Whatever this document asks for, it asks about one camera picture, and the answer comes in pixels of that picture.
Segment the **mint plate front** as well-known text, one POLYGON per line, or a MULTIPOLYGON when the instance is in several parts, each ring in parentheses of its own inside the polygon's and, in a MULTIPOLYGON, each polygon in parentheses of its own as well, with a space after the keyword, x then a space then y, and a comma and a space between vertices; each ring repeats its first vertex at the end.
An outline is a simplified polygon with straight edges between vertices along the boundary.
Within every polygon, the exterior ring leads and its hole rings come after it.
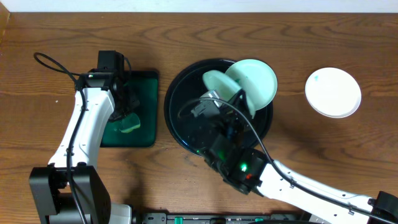
POLYGON ((229 101, 232 97, 243 88, 232 78, 218 70, 210 70, 203 74, 203 82, 208 90, 215 90, 218 96, 229 101))

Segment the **green sponge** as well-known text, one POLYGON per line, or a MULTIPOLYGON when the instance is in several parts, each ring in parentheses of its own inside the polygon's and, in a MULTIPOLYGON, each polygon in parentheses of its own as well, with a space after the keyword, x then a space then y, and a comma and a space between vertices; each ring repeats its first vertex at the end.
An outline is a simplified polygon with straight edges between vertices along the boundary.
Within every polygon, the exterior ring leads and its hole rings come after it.
POLYGON ((120 132, 127 134, 140 127, 141 121, 138 115, 131 113, 121 120, 119 130, 120 132))

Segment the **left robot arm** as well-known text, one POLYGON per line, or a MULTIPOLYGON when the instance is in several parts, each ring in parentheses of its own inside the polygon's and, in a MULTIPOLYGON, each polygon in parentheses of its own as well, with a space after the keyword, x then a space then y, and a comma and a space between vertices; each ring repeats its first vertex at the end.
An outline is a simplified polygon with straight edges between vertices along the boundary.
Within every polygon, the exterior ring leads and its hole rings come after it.
POLYGON ((136 100, 127 88, 129 63, 115 50, 101 50, 97 67, 72 73, 40 52, 34 59, 53 63, 51 70, 67 74, 75 88, 75 105, 61 144, 45 167, 35 167, 29 185, 41 223, 136 222, 130 205, 111 202, 97 173, 98 153, 108 122, 132 113, 136 100))

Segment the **mint plate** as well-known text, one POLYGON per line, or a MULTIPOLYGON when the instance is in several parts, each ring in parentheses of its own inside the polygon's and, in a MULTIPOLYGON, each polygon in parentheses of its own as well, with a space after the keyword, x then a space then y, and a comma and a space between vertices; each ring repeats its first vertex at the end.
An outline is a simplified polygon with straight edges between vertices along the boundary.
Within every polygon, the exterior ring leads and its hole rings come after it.
POLYGON ((273 69, 263 61, 240 60, 230 66, 226 75, 232 78, 249 97, 258 111, 266 107, 277 93, 277 77, 273 69))
POLYGON ((218 96, 229 101, 232 97, 243 88, 232 78, 218 70, 210 70, 203 74, 203 82, 208 90, 215 90, 218 96))

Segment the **white plate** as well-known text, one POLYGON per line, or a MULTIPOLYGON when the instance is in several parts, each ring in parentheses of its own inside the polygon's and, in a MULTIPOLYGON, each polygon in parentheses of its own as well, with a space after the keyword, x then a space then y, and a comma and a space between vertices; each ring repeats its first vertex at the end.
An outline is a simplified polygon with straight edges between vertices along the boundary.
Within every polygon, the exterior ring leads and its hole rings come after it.
POLYGON ((358 82, 348 72, 334 67, 320 68, 308 77, 305 97, 316 112, 329 118, 352 115, 362 100, 358 82))

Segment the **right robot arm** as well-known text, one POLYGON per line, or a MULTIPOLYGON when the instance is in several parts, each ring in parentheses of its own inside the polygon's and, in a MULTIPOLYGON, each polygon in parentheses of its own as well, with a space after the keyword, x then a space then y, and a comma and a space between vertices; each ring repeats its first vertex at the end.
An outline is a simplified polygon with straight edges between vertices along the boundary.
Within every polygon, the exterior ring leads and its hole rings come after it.
POLYGON ((294 205, 329 223, 397 223, 397 197, 380 191, 377 198, 334 189, 273 160, 267 150, 257 151, 236 142, 242 128, 253 129, 240 107, 242 99, 225 101, 201 97, 201 115, 208 118, 216 137, 198 150, 206 163, 237 191, 294 205))

